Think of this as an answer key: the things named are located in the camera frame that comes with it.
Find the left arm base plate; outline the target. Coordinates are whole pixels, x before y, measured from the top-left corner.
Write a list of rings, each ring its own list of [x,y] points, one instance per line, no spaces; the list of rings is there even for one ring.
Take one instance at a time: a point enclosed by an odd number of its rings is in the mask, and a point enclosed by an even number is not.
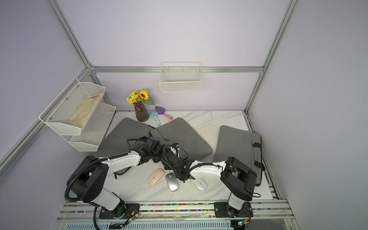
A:
[[[139,203],[125,203],[124,205],[119,205],[113,211],[102,208],[99,214],[99,219],[129,219],[134,214],[138,214],[139,211]]]

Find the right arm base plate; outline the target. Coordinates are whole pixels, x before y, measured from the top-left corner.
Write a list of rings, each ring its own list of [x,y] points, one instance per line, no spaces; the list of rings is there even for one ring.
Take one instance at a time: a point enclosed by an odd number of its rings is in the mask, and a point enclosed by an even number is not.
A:
[[[244,202],[241,209],[232,208],[227,202],[214,203],[215,216],[217,218],[251,218],[253,211],[249,202]]]

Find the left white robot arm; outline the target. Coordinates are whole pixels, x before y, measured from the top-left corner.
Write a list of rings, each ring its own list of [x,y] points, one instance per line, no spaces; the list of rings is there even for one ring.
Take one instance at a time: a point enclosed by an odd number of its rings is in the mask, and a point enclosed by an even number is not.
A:
[[[125,207],[125,202],[104,187],[106,178],[117,171],[147,163],[160,161],[163,146],[154,138],[133,139],[141,144],[127,152],[110,157],[97,158],[89,155],[83,159],[66,183],[66,201],[82,201],[116,212]]]

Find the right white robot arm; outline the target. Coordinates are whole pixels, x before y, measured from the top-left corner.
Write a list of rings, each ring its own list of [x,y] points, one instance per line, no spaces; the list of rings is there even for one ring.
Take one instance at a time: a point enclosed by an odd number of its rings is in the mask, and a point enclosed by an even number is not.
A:
[[[183,159],[175,146],[164,145],[162,160],[182,182],[203,178],[220,180],[231,192],[228,206],[233,210],[242,210],[243,204],[255,197],[257,173],[234,157],[222,162],[200,162]]]

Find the white computer mouse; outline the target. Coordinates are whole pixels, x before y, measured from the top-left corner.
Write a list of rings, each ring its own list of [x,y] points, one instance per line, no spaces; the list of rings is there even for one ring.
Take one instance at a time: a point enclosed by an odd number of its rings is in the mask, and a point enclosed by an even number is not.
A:
[[[190,182],[200,191],[205,192],[208,188],[207,183],[202,178],[190,179]]]

